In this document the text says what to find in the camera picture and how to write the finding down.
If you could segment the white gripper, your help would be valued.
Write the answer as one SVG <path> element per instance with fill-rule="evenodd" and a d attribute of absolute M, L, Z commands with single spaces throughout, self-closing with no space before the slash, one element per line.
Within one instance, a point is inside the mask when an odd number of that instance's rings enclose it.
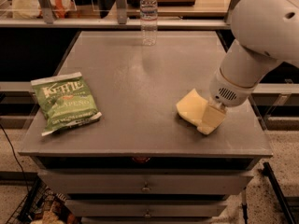
<path fill-rule="evenodd" d="M 248 99 L 257 84 L 256 77 L 244 72 L 238 74 L 236 71 L 225 74 L 219 68 L 209 85 L 210 97 L 216 103 L 222 103 L 226 107 L 239 106 Z M 226 109 L 207 105 L 202 117 L 202 126 L 215 129 L 222 124 L 225 117 Z"/>

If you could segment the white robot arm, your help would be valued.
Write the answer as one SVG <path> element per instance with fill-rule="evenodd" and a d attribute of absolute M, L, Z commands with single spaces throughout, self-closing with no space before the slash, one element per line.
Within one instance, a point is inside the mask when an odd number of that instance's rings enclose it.
<path fill-rule="evenodd" d="M 211 79 L 210 100 L 197 130 L 212 133 L 226 109 L 242 105 L 282 63 L 299 65 L 299 0 L 241 0 L 232 12 L 235 37 Z"/>

